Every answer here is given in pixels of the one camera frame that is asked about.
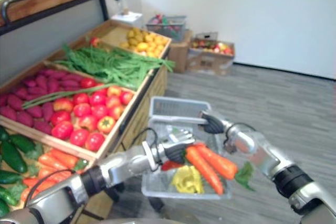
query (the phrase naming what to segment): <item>plastic basket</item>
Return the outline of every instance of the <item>plastic basket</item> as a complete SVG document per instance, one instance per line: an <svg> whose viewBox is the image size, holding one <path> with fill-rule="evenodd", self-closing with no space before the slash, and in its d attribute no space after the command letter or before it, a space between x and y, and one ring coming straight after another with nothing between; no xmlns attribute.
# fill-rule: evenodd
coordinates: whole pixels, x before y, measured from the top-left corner
<svg viewBox="0 0 336 224"><path fill-rule="evenodd" d="M156 18L151 18L146 24L148 31L153 31L173 39L173 42L181 42L184 39L186 16L166 17L168 24L155 24Z"/></svg>
<svg viewBox="0 0 336 224"><path fill-rule="evenodd" d="M223 146L220 138L215 135L208 134L198 128L199 120L192 118L197 116L201 110L210 109L207 102L184 100L166 97L153 97L150 107L149 127L152 127L158 134L159 139L165 138L168 134L174 133L176 130L188 130L192 132L196 139L205 142L213 151L223 155ZM148 134L146 138L149 144L152 144L154 137ZM202 178L204 194L183 194L179 193L175 186L171 185L171 181L176 169L162 172L160 170L154 173L146 173L142 176L142 193L148 197L159 198L180 198L180 199L230 199L232 189L230 182L222 179L225 193L221 196L215 194L208 182Z"/></svg>

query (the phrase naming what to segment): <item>white wall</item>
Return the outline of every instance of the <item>white wall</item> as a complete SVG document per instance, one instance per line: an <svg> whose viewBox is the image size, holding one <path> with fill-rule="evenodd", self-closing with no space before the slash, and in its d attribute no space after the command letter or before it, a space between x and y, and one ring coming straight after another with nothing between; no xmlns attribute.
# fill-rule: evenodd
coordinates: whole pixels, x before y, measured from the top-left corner
<svg viewBox="0 0 336 224"><path fill-rule="evenodd" d="M336 76L336 0L142 0L154 12L186 14L195 33L218 31L236 61Z"/></svg>

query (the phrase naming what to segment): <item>fruit box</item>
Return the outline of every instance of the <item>fruit box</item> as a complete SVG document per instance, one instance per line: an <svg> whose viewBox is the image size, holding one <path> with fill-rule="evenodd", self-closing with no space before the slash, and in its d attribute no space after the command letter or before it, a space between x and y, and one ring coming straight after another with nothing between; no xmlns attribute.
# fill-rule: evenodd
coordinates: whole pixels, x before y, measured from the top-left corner
<svg viewBox="0 0 336 224"><path fill-rule="evenodd" d="M142 56L163 58L171 38L109 20L109 28L98 37L103 44L122 48Z"/></svg>
<svg viewBox="0 0 336 224"><path fill-rule="evenodd" d="M219 45L226 49L220 53ZM191 72L224 76L228 74L235 58L235 46L231 42L193 39L188 51L186 69Z"/></svg>

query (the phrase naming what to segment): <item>wire basket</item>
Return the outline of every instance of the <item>wire basket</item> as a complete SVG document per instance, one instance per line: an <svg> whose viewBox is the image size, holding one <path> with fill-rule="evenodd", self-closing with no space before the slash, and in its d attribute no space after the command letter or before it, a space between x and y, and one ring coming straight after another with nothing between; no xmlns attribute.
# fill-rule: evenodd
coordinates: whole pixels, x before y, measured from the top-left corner
<svg viewBox="0 0 336 224"><path fill-rule="evenodd" d="M149 127L153 128L160 139L166 139L166 136L175 131L188 130L197 140L204 142L214 152L223 155L223 145L218 136L208 134L198 128L199 121L204 120L193 118L198 116L201 110L210 109L207 102L153 97L150 107ZM154 141L153 134L148 134L146 141L152 144ZM202 178L204 194L184 194L179 193L175 186L171 185L173 176L177 169L168 170L166 172L160 169L154 173L146 173L142 176L142 193L148 197L159 198L179 198L179 199L230 199L232 189L230 182L221 178L224 187L224 194L217 195L208 182Z"/></svg>

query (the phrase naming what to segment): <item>robotic hand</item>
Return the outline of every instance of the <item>robotic hand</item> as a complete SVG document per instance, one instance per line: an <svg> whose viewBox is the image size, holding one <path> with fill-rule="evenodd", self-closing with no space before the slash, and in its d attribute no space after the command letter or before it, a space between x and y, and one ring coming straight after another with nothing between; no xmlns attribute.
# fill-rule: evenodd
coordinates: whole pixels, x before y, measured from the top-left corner
<svg viewBox="0 0 336 224"><path fill-rule="evenodd" d="M276 184L281 195L288 198L292 209L304 217L302 224L336 224L336 201L318 183L265 137L244 123L233 123L213 111L203 111L195 121L211 134L226 136L224 148L229 153L241 152ZM126 179L156 170L160 160L168 158L183 163L182 151L195 142L189 132L170 134L168 141L143 142L124 153L112 154L82 175L73 175L56 186L38 194L27 207L9 213L0 224L68 223L77 208L89 197Z"/></svg>

